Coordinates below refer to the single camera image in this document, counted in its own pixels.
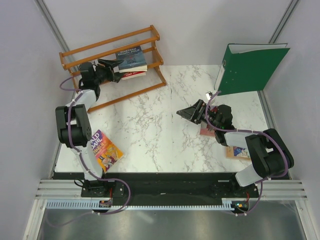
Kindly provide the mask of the red Treehouse book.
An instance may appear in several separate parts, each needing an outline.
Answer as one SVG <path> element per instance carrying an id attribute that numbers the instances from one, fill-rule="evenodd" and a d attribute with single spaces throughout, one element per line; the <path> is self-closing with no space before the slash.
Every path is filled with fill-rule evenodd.
<path id="1" fill-rule="evenodd" d="M 133 71 L 133 72 L 126 72 L 123 77 L 121 78 L 121 80 L 128 80 L 128 79 L 132 79 L 132 78 L 136 78 L 136 77 L 141 77 L 141 76 L 145 76 L 146 72 L 145 71 Z"/>

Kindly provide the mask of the blue Nineteen Eighty-Four book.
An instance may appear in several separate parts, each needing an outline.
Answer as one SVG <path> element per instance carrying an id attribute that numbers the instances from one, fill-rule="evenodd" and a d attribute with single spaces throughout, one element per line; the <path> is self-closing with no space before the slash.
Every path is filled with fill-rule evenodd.
<path id="1" fill-rule="evenodd" d="M 115 54 L 117 60 L 123 60 L 118 66 L 120 73 L 146 72 L 147 62 L 140 46 L 119 51 Z"/>

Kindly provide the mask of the purple castle cover book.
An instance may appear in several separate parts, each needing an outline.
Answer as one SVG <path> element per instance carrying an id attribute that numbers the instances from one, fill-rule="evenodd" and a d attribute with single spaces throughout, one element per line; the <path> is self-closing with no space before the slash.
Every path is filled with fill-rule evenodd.
<path id="1" fill-rule="evenodd" d="M 210 107 L 210 111 L 216 113 L 218 110 L 218 106 L 214 105 Z M 207 124 L 207 122 L 201 122 L 199 134 L 201 136 L 212 137 L 215 138 L 215 131 L 211 129 L 211 127 Z"/>

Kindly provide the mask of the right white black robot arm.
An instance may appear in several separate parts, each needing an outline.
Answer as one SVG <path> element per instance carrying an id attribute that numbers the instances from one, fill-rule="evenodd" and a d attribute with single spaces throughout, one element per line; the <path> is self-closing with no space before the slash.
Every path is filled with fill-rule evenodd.
<path id="1" fill-rule="evenodd" d="M 290 151 L 274 128 L 262 132 L 237 130 L 233 125 L 232 108 L 228 105 L 211 107 L 199 99 L 176 114 L 196 125 L 206 123 L 220 145 L 248 151 L 251 165 L 235 173 L 229 184 L 229 191 L 235 197 L 242 196 L 251 184 L 283 177 L 294 165 Z"/>

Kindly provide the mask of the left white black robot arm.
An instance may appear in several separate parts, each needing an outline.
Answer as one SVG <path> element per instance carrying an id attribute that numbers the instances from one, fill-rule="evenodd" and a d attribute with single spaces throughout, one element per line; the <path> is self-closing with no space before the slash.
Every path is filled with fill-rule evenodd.
<path id="1" fill-rule="evenodd" d="M 122 79 L 124 73 L 115 72 L 114 68 L 124 61 L 99 58 L 97 62 L 98 64 L 91 62 L 80 64 L 81 79 L 78 88 L 73 89 L 77 94 L 70 103 L 56 107 L 55 119 L 60 143 L 77 156 L 84 172 L 84 179 L 95 181 L 92 191 L 99 197 L 104 197 L 109 193 L 110 185 L 102 180 L 103 169 L 98 164 L 91 147 L 92 129 L 88 110 L 99 99 L 101 84 L 118 83 Z"/>

